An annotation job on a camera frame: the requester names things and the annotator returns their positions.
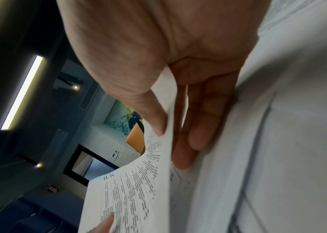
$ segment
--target painting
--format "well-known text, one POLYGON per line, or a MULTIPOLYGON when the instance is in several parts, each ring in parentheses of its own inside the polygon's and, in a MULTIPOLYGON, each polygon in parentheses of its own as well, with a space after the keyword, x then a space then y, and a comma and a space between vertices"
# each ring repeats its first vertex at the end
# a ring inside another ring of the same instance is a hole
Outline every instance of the painting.
POLYGON ((104 123, 128 136, 136 124, 135 119, 142 118, 131 107, 116 100, 104 123))

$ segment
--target fluorescent light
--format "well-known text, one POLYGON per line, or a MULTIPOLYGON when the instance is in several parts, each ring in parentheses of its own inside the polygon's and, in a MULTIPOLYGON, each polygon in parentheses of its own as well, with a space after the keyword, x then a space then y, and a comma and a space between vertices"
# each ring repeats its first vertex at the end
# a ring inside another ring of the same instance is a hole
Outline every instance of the fluorescent light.
POLYGON ((38 68, 41 65, 42 60, 43 60, 43 57, 41 57, 41 56, 37 56, 36 59, 34 60, 33 65, 30 68, 29 73, 26 76, 24 83, 21 86, 20 91, 10 109, 10 112, 7 115, 5 122, 3 123, 2 127, 1 127, 1 130, 8 130, 10 128, 10 125, 13 122, 13 119, 24 99, 26 92, 28 91, 30 84, 33 81, 34 76, 37 73, 38 68))

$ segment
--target finger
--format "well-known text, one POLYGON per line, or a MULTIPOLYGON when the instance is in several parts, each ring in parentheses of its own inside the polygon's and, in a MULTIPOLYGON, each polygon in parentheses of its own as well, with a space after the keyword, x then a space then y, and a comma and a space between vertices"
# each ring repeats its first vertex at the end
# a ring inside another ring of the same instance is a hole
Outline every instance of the finger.
POLYGON ((89 233, 109 233, 112 224, 114 223, 114 213, 111 212, 96 228, 89 231, 89 233))
POLYGON ((241 69, 247 56, 236 59, 210 60, 184 58, 170 65, 178 85, 205 82, 208 77, 230 74, 241 69))
POLYGON ((188 133, 192 127, 193 121, 199 112, 205 86, 196 84, 188 86, 189 106, 182 130, 179 133, 174 152, 172 154, 172 162, 178 169, 186 169, 190 167, 197 156, 198 151, 194 150, 188 141, 188 133))
POLYGON ((239 72, 207 80, 202 104, 189 132, 189 145, 202 150, 215 136, 233 95, 239 72))
POLYGON ((167 116, 152 90, 120 100, 132 107, 145 119, 151 125, 153 132, 157 136, 165 133, 167 116))
POLYGON ((172 151, 174 151, 179 133, 182 129, 185 104, 187 100, 187 86, 178 86, 178 93, 175 100, 174 108, 174 133, 172 140, 172 151))

